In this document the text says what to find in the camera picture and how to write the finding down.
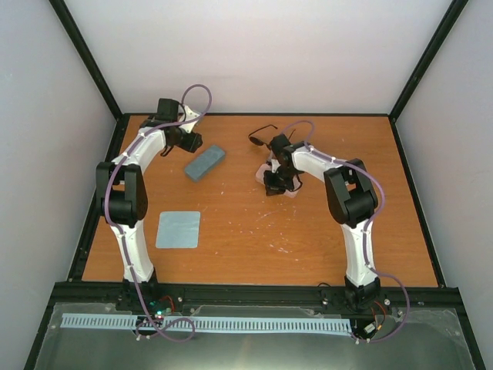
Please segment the grey-blue glasses case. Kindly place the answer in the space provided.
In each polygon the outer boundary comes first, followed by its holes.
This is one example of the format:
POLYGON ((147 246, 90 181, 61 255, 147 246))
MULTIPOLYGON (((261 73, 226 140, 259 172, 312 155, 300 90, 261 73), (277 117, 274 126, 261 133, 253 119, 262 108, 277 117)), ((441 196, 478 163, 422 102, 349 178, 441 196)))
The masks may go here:
POLYGON ((202 180, 217 167, 226 157, 226 152, 219 146, 212 145, 190 162, 184 173, 194 182, 202 180))

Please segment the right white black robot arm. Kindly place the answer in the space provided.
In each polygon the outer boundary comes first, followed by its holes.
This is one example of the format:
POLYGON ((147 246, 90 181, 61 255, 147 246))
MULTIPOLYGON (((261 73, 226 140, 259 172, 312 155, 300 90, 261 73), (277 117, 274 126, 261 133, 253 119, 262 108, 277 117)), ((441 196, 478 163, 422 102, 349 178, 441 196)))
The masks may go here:
POLYGON ((347 256, 345 300, 353 311, 373 301, 381 289, 372 246, 372 227, 384 198, 374 190, 374 178, 362 160, 341 160, 306 143, 291 143, 275 136, 267 148, 272 153, 263 172, 266 195, 295 193, 302 187, 299 175, 310 174, 325 186, 328 209, 341 226, 347 256))

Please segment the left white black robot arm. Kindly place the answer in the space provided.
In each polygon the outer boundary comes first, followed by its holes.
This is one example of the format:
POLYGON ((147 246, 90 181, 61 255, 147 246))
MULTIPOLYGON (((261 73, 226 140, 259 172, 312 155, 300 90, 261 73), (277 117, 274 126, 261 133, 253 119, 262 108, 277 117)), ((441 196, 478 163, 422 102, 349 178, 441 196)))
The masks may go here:
POLYGON ((115 235, 123 281, 143 310, 154 309, 160 301, 144 234, 148 210, 144 173, 155 156, 166 156, 176 147, 196 152, 203 141, 194 127, 202 116, 182 101, 160 99, 157 112, 142 121, 122 153, 96 167, 96 209, 115 235))

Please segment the pink glasses case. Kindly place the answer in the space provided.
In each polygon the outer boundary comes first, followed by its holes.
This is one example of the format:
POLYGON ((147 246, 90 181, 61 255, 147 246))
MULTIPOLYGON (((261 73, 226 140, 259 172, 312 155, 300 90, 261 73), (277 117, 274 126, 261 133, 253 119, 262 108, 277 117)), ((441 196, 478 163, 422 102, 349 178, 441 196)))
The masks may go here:
POLYGON ((302 187, 297 177, 283 179, 278 173, 271 170, 269 164, 262 164, 255 174, 257 182, 264 186, 267 197, 285 196, 294 198, 302 187))

